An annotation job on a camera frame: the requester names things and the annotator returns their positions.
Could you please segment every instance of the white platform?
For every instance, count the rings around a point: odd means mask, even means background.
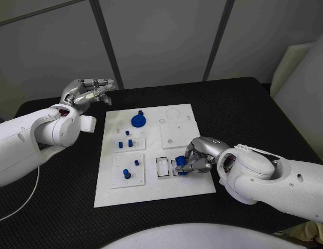
[[[210,173],[191,172],[182,176],[172,175],[171,160],[184,154],[187,144],[194,137],[198,137],[190,104],[141,108],[146,123],[142,127],[135,128],[130,126],[130,118],[136,115],[138,110],[106,112],[93,207],[214,193]],[[161,129],[167,143],[164,148]],[[139,150],[129,151],[128,144],[123,144],[123,151],[117,150],[117,142],[125,143],[128,139],[139,142]],[[133,165],[133,157],[139,155],[143,155],[143,182],[139,182],[142,173],[130,172],[130,170],[141,169]],[[119,156],[125,165],[117,165],[117,173],[113,165],[120,162],[115,159]],[[156,158],[162,157],[167,158],[168,175],[156,177]],[[159,165],[162,168],[165,167],[164,162],[158,163]],[[122,169],[129,170],[129,179],[123,178]]]

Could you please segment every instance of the white curved surface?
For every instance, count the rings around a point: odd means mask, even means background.
[[[297,248],[289,242],[245,228],[219,224],[177,224],[136,232],[103,249],[120,248]]]

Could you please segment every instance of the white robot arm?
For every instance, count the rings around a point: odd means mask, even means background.
[[[204,173],[216,164],[219,183],[239,202],[252,205],[262,201],[281,212],[323,223],[323,165],[282,157],[269,161],[255,151],[269,154],[197,137],[185,150],[185,159],[193,153],[195,161],[175,171]]]
[[[94,101],[110,105],[113,81],[76,79],[58,104],[0,124],[0,187],[29,173],[68,147],[78,132],[93,132],[94,118],[80,115]]]

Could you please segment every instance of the blue cylinder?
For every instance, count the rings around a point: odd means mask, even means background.
[[[145,117],[143,117],[143,113],[142,113],[142,111],[139,110],[139,111],[136,112],[136,116],[133,116],[133,117],[130,118],[130,125],[132,125],[133,127],[141,127],[141,126],[143,126],[145,122],[146,122],[146,120],[145,120]]]
[[[128,179],[130,177],[130,174],[126,169],[122,170],[123,178]]]
[[[175,161],[175,165],[177,166],[184,166],[185,165],[185,157],[184,156],[178,156],[174,158]],[[185,175],[187,172],[178,172],[178,175]]]

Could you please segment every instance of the black table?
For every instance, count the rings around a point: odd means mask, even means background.
[[[288,159],[321,163],[253,78],[112,91],[107,96],[112,106],[93,103],[86,113],[96,118],[94,133],[81,132],[74,145],[40,167],[29,202],[0,222],[0,248],[99,248],[133,232],[177,223],[219,223],[271,233],[305,221],[260,202],[239,203],[217,183],[214,169],[216,193],[93,208],[109,110],[190,103],[201,136],[229,146],[246,144]],[[58,98],[29,101],[16,116],[57,102]],[[0,189],[0,218],[27,200],[34,181],[35,170]]]

